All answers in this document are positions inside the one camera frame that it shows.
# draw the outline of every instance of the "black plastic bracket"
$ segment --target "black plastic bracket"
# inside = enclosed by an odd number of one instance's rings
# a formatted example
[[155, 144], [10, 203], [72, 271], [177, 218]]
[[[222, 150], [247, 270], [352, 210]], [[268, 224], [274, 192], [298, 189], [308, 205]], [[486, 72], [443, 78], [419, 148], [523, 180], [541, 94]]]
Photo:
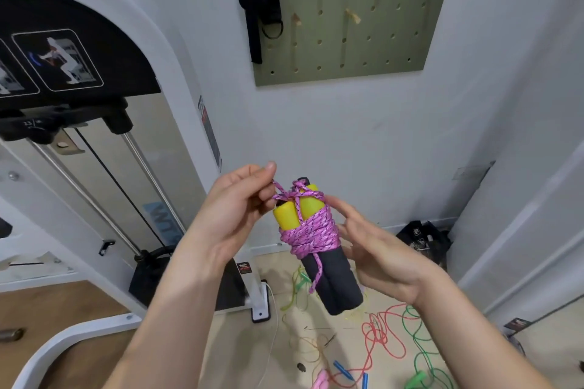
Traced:
[[107, 249], [112, 246], [115, 245], [116, 241], [115, 240], [104, 240], [103, 244], [102, 244], [102, 248], [99, 250], [99, 255], [101, 255], [102, 257], [104, 255], [106, 255], [106, 251]]

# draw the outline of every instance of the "blue sticker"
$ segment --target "blue sticker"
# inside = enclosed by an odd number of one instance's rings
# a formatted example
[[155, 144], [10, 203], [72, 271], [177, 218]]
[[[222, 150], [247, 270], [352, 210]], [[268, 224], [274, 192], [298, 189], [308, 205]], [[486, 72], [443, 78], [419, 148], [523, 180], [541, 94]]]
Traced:
[[180, 232], [169, 208], [161, 201], [147, 203], [142, 207], [150, 215], [150, 219], [162, 236], [163, 242], [166, 245], [178, 244], [182, 238], [182, 232]]

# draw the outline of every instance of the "pink rope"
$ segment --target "pink rope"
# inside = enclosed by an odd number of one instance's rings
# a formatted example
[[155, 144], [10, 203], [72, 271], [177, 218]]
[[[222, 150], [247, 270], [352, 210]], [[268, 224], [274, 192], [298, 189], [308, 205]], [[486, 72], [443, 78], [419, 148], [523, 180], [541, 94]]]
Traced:
[[286, 191], [276, 181], [274, 181], [274, 185], [281, 191], [281, 194], [276, 194], [273, 198], [275, 200], [294, 201], [296, 214], [300, 220], [300, 226], [297, 228], [288, 231], [280, 229], [280, 240], [290, 245], [290, 252], [296, 255], [299, 260], [311, 253], [314, 255], [314, 260], [317, 261], [318, 273], [308, 290], [312, 294], [322, 276], [322, 262], [317, 253], [330, 251], [340, 246], [339, 230], [332, 219], [331, 207], [325, 205], [315, 215], [303, 220], [300, 212], [300, 198], [314, 197], [324, 201], [325, 194], [322, 191], [306, 189], [302, 181], [294, 181], [290, 191]]

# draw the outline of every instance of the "label sticker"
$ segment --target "label sticker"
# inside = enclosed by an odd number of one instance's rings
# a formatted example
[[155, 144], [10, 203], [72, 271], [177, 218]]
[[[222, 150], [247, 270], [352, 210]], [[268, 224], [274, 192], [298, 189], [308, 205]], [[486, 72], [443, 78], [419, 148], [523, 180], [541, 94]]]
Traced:
[[103, 80], [75, 31], [19, 32], [12, 40], [51, 91], [103, 86]]
[[170, 209], [161, 201], [147, 203], [142, 208], [150, 215], [158, 233], [166, 245], [176, 245], [182, 238], [182, 232], [172, 217]]
[[38, 94], [39, 87], [0, 39], [0, 97]]
[[249, 266], [248, 262], [237, 263], [237, 268], [239, 269], [240, 274], [249, 274], [252, 272], [252, 267]]
[[514, 318], [510, 322], [508, 322], [505, 327], [507, 329], [511, 329], [515, 334], [522, 331], [526, 327], [531, 325], [531, 321], [524, 320], [522, 318]]
[[221, 172], [221, 166], [223, 165], [223, 159], [221, 158], [221, 154], [219, 152], [219, 147], [217, 146], [217, 140], [215, 138], [215, 134], [213, 133], [213, 127], [211, 126], [211, 121], [209, 120], [209, 116], [207, 114], [207, 108], [205, 108], [205, 104], [203, 103], [203, 96], [199, 97], [199, 113], [201, 114], [201, 121], [203, 122], [203, 126], [205, 128], [205, 132], [207, 133], [207, 140], [211, 145], [211, 150], [213, 151], [213, 155], [215, 156], [215, 162], [219, 167], [219, 172]]

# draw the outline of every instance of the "power cord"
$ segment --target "power cord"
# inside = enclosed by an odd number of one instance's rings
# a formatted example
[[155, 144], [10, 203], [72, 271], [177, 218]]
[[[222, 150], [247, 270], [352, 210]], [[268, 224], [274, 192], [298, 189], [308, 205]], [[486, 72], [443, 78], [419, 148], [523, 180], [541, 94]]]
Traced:
[[272, 350], [274, 349], [274, 342], [276, 342], [276, 335], [278, 335], [278, 328], [280, 327], [280, 314], [278, 314], [278, 306], [276, 306], [276, 298], [274, 297], [274, 292], [269, 284], [266, 283], [266, 287], [270, 290], [272, 294], [272, 301], [274, 302], [274, 311], [276, 311], [276, 331], [274, 332], [274, 338], [272, 338], [272, 344], [270, 345], [270, 352], [267, 354], [266, 368], [263, 370], [262, 378], [260, 378], [256, 389], [262, 385], [263, 379], [266, 377], [267, 366], [270, 364], [270, 357], [272, 356]]

